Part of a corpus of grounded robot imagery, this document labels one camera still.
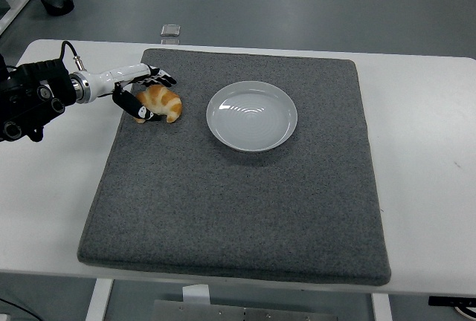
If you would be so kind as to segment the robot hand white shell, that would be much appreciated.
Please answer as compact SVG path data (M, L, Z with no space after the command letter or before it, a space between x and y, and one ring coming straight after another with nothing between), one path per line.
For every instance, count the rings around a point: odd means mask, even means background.
M182 113L180 97L170 88L176 81L165 71L144 63L125 66L101 74L81 73L85 81L84 99L112 95L113 102L137 123L165 116L175 122Z

